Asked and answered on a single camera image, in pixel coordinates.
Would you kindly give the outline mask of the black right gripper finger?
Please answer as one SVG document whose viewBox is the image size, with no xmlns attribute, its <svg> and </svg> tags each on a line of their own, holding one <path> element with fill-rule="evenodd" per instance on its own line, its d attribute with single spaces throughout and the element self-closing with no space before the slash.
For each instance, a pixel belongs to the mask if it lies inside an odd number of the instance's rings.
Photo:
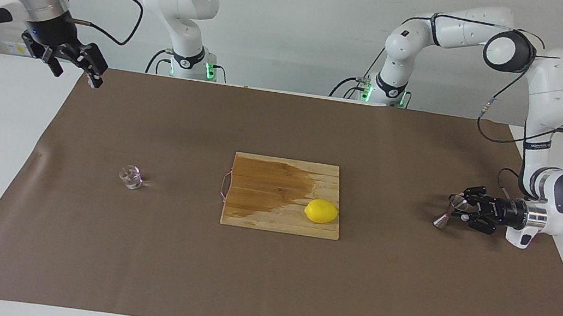
<svg viewBox="0 0 563 316">
<path fill-rule="evenodd" d="M 30 55 L 45 63 L 50 68 L 54 76 L 60 77 L 63 74 L 63 69 L 57 59 L 56 49 L 54 47 L 39 44 L 38 41 L 35 41 L 34 38 L 32 38 L 32 35 L 28 31 L 22 32 L 21 38 L 23 39 L 23 43 L 27 47 L 27 50 L 29 50 Z"/>
<path fill-rule="evenodd" d="M 65 44 L 60 46 L 59 56 L 83 70 L 91 88 L 96 89 L 103 84 L 102 77 L 109 66 L 97 44 Z"/>
</svg>

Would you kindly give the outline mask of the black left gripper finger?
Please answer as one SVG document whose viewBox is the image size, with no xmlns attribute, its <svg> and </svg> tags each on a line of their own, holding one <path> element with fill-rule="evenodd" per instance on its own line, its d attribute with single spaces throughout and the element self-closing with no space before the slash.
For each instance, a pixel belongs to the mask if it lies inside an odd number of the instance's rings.
<svg viewBox="0 0 563 316">
<path fill-rule="evenodd" d="M 480 201 L 482 201 L 486 193 L 487 189 L 484 186 L 467 187 L 467 189 L 458 194 L 451 194 L 449 202 L 479 207 Z"/>
<path fill-rule="evenodd" d="M 470 213 L 458 211 L 460 220 L 466 222 L 470 228 L 487 235 L 492 235 L 496 230 L 499 220 L 489 214 Z"/>
</svg>

